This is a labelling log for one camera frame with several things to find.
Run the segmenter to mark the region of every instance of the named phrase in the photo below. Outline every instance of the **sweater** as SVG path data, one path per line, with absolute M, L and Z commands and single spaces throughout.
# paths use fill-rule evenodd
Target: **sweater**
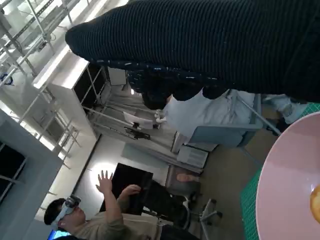
M 319 3 L 136 0 L 74 26 L 65 40 L 92 63 L 161 65 L 204 86 L 320 102 Z

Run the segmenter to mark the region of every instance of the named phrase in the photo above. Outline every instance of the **white wall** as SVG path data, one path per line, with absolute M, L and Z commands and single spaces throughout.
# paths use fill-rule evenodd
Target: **white wall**
M 98 174 L 101 170 L 114 172 L 118 163 L 152 172 L 153 179 L 159 183 L 164 184 L 166 181 L 168 164 L 131 145 L 126 145 L 123 141 L 104 135 L 97 144 L 75 191 L 75 195 L 81 198 L 80 207 L 87 219 L 99 212 L 103 202 L 103 195 L 95 186 L 98 183 Z
M 51 227 L 45 225 L 43 221 L 34 219 L 25 233 L 23 240 L 47 240 L 51 230 Z

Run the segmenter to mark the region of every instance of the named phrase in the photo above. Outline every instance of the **metal shelving rack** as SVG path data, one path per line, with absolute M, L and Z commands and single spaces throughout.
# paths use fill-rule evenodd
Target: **metal shelving rack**
M 56 50 L 52 44 L 51 34 L 58 27 L 66 30 L 65 27 L 60 26 L 61 22 L 65 18 L 69 21 L 68 25 L 70 27 L 73 26 L 74 23 L 71 16 L 71 10 L 79 2 L 80 0 L 61 0 L 61 5 L 53 7 L 47 15 L 45 15 L 45 11 L 47 11 L 49 7 L 52 7 L 54 3 L 57 3 L 57 0 L 42 0 L 38 2 L 38 4 L 36 2 L 31 2 L 31 0 L 18 0 L 15 1 L 15 3 L 13 0 L 5 0 L 0 4 L 0 15 L 2 16 L 0 19 L 0 32 L 3 33 L 3 37 L 0 38 L 0 64 L 2 68 L 2 72 L 0 70 L 0 89 L 5 85 L 8 85 L 8 82 L 10 82 L 12 77 L 15 75 L 20 80 L 21 78 L 24 78 L 25 84 L 29 84 L 34 88 L 32 81 L 30 81 L 30 77 L 32 76 L 31 78 L 33 80 L 38 75 L 39 70 L 36 70 L 38 67 L 34 65 L 29 58 L 32 54 L 42 51 L 43 48 L 47 46 L 49 47 L 51 54 L 55 54 Z M 25 12 L 27 10 L 23 11 L 20 9 L 22 4 L 28 6 L 29 12 Z M 90 7 L 91 2 L 86 0 L 86 4 Z M 27 14 L 28 17 L 31 16 L 21 29 L 14 33 L 12 33 L 12 30 L 8 29 L 9 19 L 7 19 L 8 15 L 6 15 L 8 7 L 18 8 L 20 13 Z M 63 134 L 60 140 L 54 143 L 53 151 L 57 154 L 62 153 L 61 158 L 64 161 L 68 156 L 68 149 L 64 149 L 64 147 L 69 141 L 72 141 L 71 146 L 74 142 L 78 144 L 76 138 L 79 131 L 72 126 L 71 120 L 64 118 L 63 114 L 61 114 L 59 103 L 48 90 L 48 84 L 49 83 L 46 82 L 40 89 L 37 89 L 37 94 L 34 96 L 33 101 L 25 109 L 23 114 L 18 115 L 13 111 L 11 111 L 11 114 L 8 112 L 7 114 L 23 126 L 23 122 L 27 117 L 33 117 L 30 115 L 30 112 L 35 103 L 40 99 L 42 101 L 45 100 L 47 103 L 47 109 L 51 112 L 51 117 L 45 126 L 43 126 L 42 132 L 38 131 L 33 134 L 39 141 L 41 141 L 45 136 L 50 123 L 52 121 L 57 121 L 63 128 Z

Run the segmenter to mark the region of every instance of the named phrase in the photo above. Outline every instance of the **floor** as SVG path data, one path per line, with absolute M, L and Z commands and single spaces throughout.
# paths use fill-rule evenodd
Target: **floor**
M 276 118 L 274 112 L 264 109 L 263 115 Z M 260 130 L 246 146 L 247 151 L 263 164 L 276 136 Z M 239 149 L 218 146 L 208 157 L 201 175 L 201 193 L 198 205 L 206 204 L 209 198 L 217 200 L 217 210 L 223 213 L 218 227 L 210 227 L 212 240 L 244 240 L 244 227 L 240 206 L 240 194 L 259 169 Z

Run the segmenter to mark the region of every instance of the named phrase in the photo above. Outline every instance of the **plate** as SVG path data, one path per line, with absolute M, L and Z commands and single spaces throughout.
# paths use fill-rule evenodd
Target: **plate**
M 320 112 L 292 124 L 274 143 L 256 195 L 260 240 L 319 240 L 310 194 L 320 184 Z

